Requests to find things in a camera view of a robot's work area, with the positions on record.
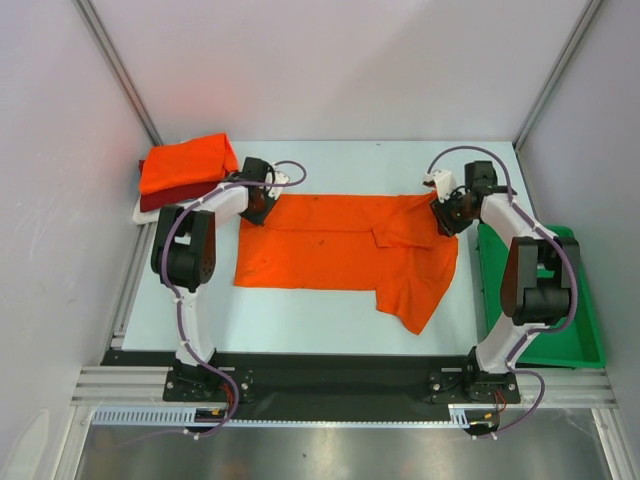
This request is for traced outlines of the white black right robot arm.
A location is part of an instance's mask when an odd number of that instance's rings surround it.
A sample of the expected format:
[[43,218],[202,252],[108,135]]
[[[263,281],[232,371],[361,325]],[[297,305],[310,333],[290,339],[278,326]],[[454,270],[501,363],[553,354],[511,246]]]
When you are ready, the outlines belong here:
[[538,335],[557,333],[560,320],[573,320],[580,247],[527,213],[511,182],[498,183],[489,161],[467,164],[461,186],[452,172],[434,167],[427,170],[423,183],[435,190],[431,210],[440,234],[453,237],[478,221],[493,229],[508,248],[500,285],[501,315],[475,348],[477,367],[461,376],[463,393],[473,401],[484,401],[497,389],[495,374],[513,370]]

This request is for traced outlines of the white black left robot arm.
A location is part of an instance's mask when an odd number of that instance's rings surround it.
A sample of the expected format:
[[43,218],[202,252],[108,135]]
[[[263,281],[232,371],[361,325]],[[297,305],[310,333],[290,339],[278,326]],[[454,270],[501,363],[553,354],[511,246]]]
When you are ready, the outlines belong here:
[[272,163],[247,157],[211,191],[185,205],[160,209],[151,251],[151,269],[172,295],[176,312],[176,360],[193,366],[186,387],[197,398],[214,397],[221,376],[206,365],[216,347],[205,325],[201,300],[216,267],[217,228],[234,216],[261,226],[275,207],[290,177]]

